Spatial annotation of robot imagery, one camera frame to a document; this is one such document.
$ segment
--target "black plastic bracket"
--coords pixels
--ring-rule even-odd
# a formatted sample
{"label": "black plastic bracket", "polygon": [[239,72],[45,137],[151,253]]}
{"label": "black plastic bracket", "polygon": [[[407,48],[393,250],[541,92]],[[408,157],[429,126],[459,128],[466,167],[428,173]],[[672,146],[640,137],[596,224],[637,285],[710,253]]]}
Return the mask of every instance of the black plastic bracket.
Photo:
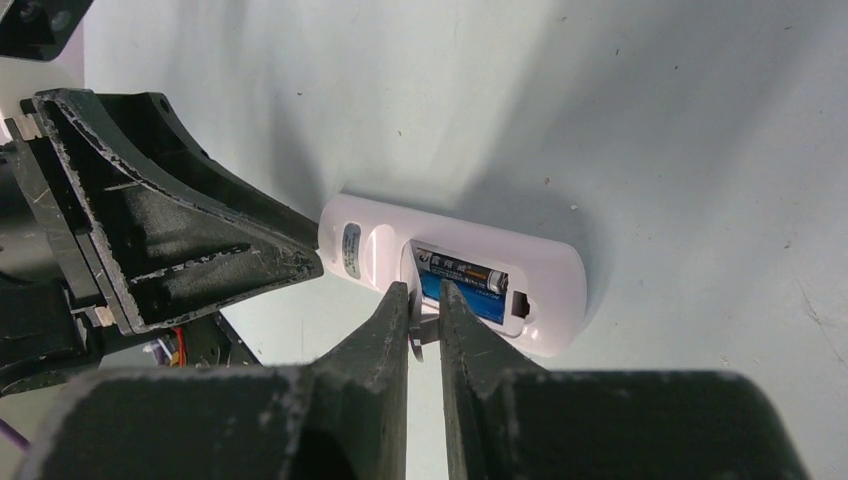
{"label": "black plastic bracket", "polygon": [[92,0],[0,1],[0,56],[55,59],[91,3]]}

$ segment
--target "blue battery label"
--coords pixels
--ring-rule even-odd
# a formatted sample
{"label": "blue battery label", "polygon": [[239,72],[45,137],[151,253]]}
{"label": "blue battery label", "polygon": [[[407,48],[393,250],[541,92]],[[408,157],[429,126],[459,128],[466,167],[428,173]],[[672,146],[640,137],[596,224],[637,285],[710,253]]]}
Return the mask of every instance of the blue battery label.
{"label": "blue battery label", "polygon": [[[426,271],[419,271],[421,275],[421,292],[425,297],[439,300],[440,283],[442,277]],[[465,296],[465,301],[471,311],[480,318],[503,325],[504,310],[506,309],[506,297],[497,293],[477,288],[467,283],[455,282],[459,291]]]}

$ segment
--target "white plastic part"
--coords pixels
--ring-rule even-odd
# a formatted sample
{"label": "white plastic part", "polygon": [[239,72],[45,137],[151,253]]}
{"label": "white plastic part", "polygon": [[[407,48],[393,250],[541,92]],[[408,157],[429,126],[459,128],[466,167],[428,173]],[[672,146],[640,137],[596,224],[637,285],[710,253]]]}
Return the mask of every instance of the white plastic part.
{"label": "white plastic part", "polygon": [[[504,323],[483,323],[528,353],[556,356],[583,327],[586,273],[564,243],[340,194],[321,214],[318,245],[327,271],[378,292],[404,281],[420,295],[405,258],[416,246],[507,273]],[[524,317],[513,314],[517,292],[530,304]],[[438,312],[430,299],[421,305],[424,315]]]}

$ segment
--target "white backdrop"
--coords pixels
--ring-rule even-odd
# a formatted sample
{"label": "white backdrop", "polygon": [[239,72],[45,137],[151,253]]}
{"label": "white backdrop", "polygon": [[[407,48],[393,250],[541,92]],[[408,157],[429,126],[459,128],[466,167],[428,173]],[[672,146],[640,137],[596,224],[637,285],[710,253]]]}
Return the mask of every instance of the white backdrop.
{"label": "white backdrop", "polygon": [[[545,366],[740,371],[845,478],[845,25],[839,0],[100,0],[85,74],[166,93],[314,219],[344,190],[571,243],[591,321]],[[227,314],[264,361],[306,362],[377,301],[325,277]],[[413,479],[446,477],[426,354]]]}

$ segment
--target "purple wire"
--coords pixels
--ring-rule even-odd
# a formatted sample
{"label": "purple wire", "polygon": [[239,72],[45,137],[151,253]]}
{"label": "purple wire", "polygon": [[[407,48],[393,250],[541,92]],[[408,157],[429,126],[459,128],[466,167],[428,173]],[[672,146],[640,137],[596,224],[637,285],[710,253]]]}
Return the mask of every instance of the purple wire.
{"label": "purple wire", "polygon": [[29,449],[29,440],[2,418],[0,418],[0,433],[10,442],[14,443],[22,452],[26,452]]}

